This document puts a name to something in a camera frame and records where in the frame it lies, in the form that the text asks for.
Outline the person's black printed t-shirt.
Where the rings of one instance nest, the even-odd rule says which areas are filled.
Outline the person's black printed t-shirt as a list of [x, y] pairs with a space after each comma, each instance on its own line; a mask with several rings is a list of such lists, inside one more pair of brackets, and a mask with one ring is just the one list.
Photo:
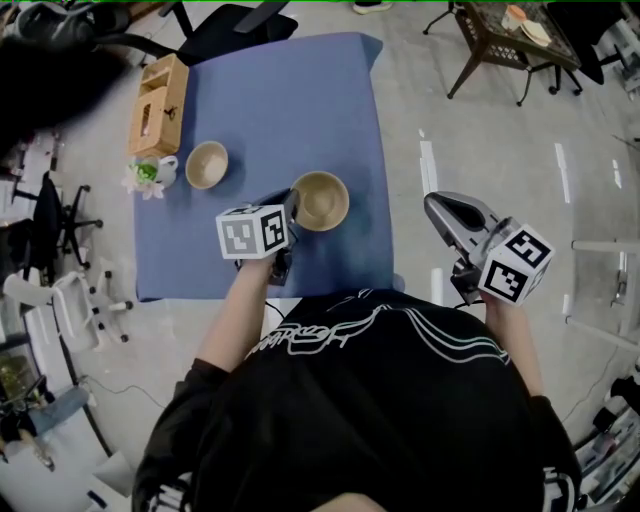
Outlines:
[[233, 370], [195, 360], [132, 512], [570, 512], [581, 471], [550, 401], [476, 317], [392, 290], [307, 298]]

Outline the wicker tissue box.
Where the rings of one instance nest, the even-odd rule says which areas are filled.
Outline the wicker tissue box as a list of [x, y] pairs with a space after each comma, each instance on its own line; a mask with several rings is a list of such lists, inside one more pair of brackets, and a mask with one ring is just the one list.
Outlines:
[[143, 70], [128, 138], [128, 154], [165, 157], [181, 143], [189, 68], [170, 54]]

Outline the person's right forearm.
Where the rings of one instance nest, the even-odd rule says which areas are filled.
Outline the person's right forearm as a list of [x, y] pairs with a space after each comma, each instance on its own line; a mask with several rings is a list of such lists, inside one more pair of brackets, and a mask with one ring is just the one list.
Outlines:
[[542, 396], [542, 374], [524, 308], [505, 303], [486, 292], [481, 292], [480, 296], [486, 308], [486, 326], [510, 356], [529, 393]]

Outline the beige plate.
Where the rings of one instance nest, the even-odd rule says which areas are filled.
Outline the beige plate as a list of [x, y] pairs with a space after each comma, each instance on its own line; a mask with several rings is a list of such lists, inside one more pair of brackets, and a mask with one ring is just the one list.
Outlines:
[[541, 23], [525, 20], [521, 24], [523, 33], [541, 47], [548, 47], [552, 40]]

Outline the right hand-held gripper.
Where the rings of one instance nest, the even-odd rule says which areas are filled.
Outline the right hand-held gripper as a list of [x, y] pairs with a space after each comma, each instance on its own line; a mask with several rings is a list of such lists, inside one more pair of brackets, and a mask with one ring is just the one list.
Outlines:
[[[447, 246], [469, 250], [454, 264], [451, 283], [466, 304], [481, 291], [514, 306], [540, 284], [555, 248], [530, 225], [499, 217], [482, 201], [430, 192], [424, 211]], [[473, 246], [471, 239], [480, 240]]]

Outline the person's left forearm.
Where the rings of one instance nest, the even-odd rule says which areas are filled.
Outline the person's left forearm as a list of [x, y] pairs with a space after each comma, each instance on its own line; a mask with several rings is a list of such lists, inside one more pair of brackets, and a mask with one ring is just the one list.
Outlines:
[[232, 372], [260, 340], [275, 257], [241, 265], [196, 358]]

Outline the white desk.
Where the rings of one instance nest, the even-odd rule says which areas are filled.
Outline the white desk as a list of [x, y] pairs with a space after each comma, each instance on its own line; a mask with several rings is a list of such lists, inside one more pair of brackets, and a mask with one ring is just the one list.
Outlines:
[[[25, 356], [33, 374], [46, 377], [47, 388], [56, 398], [76, 386], [90, 391], [88, 383], [75, 370], [54, 308], [36, 307], [26, 312], [21, 321], [23, 331], [9, 335], [0, 343], [0, 349], [11, 356]], [[95, 397], [90, 395], [81, 409], [39, 436], [51, 456], [67, 454], [103, 462], [112, 455], [94, 417], [96, 406]]]

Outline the white shelf unit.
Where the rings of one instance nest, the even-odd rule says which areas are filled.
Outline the white shelf unit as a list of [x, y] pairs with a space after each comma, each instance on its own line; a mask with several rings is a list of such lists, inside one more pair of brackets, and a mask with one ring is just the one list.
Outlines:
[[93, 467], [63, 460], [51, 472], [23, 450], [0, 460], [0, 512], [132, 512], [132, 485], [120, 452]]

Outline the black office chair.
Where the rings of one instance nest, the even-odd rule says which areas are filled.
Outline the black office chair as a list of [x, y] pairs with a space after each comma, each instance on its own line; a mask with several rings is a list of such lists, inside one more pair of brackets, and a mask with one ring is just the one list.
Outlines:
[[85, 227], [102, 228], [100, 219], [78, 219], [80, 200], [91, 187], [79, 187], [73, 202], [65, 205], [60, 199], [49, 173], [42, 177], [37, 194], [22, 191], [13, 185], [11, 198], [27, 199], [35, 203], [33, 217], [0, 227], [0, 285], [14, 273], [22, 272], [27, 279], [32, 269], [45, 274], [46, 282], [56, 279], [55, 262], [59, 255], [75, 256], [81, 268], [88, 270], [91, 263], [82, 258], [76, 232]]
[[298, 28], [298, 22], [281, 13], [287, 5], [287, 2], [261, 2], [255, 7], [224, 4], [194, 27], [184, 5], [171, 2], [160, 9], [159, 15], [175, 16], [185, 36], [185, 42], [178, 49], [129, 33], [96, 37], [94, 42], [133, 48], [156, 59], [174, 54], [185, 65], [193, 66], [236, 51], [289, 39]]
[[629, 70], [627, 59], [617, 45], [614, 53], [604, 58], [599, 58], [595, 51], [604, 33], [623, 20], [620, 2], [556, 1], [548, 3], [546, 10], [579, 58], [578, 70], [582, 74], [603, 85], [605, 65], [620, 62], [625, 71]]
[[440, 14], [439, 16], [437, 16], [434, 19], [432, 19], [427, 24], [425, 29], [422, 31], [422, 34], [423, 35], [428, 35], [429, 32], [431, 31], [432, 27], [436, 23], [438, 23], [439, 21], [443, 20], [444, 18], [446, 18], [449, 15], [456, 16], [458, 14], [460, 14], [462, 17], [466, 17], [467, 16], [467, 12], [466, 12], [466, 9], [464, 8], [463, 3], [462, 2], [453, 2], [453, 1], [448, 2], [446, 10], [442, 14]]

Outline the dark lattice side table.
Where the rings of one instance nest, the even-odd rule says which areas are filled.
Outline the dark lattice side table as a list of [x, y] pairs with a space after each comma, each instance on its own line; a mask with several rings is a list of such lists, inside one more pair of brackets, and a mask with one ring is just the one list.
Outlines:
[[506, 30], [501, 24], [506, 13], [502, 4], [451, 2], [448, 5], [448, 13], [454, 16], [470, 50], [466, 65], [447, 93], [449, 99], [482, 63], [526, 72], [526, 87], [530, 86], [530, 78], [539, 71], [558, 68], [575, 72], [580, 68], [580, 58], [544, 4], [521, 2], [518, 6], [529, 21], [542, 25], [550, 36], [548, 46], [535, 43], [520, 28]]

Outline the blue denim cloth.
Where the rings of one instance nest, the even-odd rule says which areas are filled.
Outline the blue denim cloth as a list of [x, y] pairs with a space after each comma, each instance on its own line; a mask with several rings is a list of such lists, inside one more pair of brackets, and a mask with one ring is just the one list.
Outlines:
[[39, 409], [31, 409], [28, 415], [35, 435], [41, 436], [64, 423], [81, 410], [89, 402], [89, 398], [90, 393], [85, 388], [76, 386], [58, 396], [52, 403]]

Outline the cluttered equipment rack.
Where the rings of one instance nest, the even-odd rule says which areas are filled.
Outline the cluttered equipment rack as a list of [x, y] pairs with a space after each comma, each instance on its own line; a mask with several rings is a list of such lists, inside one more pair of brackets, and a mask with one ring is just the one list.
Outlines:
[[614, 381], [594, 432], [576, 449], [582, 484], [576, 509], [621, 504], [640, 479], [640, 372]]

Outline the white metal frame table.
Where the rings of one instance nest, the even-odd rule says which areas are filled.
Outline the white metal frame table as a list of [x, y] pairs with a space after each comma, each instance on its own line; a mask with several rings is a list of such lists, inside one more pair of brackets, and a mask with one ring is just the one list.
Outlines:
[[618, 332], [611, 332], [589, 325], [571, 314], [565, 316], [565, 323], [616, 347], [640, 355], [640, 239], [614, 239], [613, 241], [573, 240], [571, 249], [573, 251], [622, 253], [627, 257], [631, 257], [631, 271], [627, 273]]

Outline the white mug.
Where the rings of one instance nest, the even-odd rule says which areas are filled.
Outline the white mug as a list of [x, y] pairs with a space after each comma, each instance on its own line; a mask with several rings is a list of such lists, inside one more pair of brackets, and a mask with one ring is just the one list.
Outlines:
[[165, 157], [148, 156], [139, 163], [139, 176], [145, 184], [170, 187], [176, 179], [178, 159], [170, 155]]

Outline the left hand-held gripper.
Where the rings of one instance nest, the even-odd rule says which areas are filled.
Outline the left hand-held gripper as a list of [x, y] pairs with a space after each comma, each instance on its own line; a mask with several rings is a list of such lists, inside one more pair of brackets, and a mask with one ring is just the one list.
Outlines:
[[237, 269], [248, 260], [274, 256], [269, 284], [284, 286], [296, 241], [291, 225], [296, 222], [300, 194], [295, 188], [272, 192], [248, 204], [224, 211], [216, 217], [222, 258], [233, 260]]

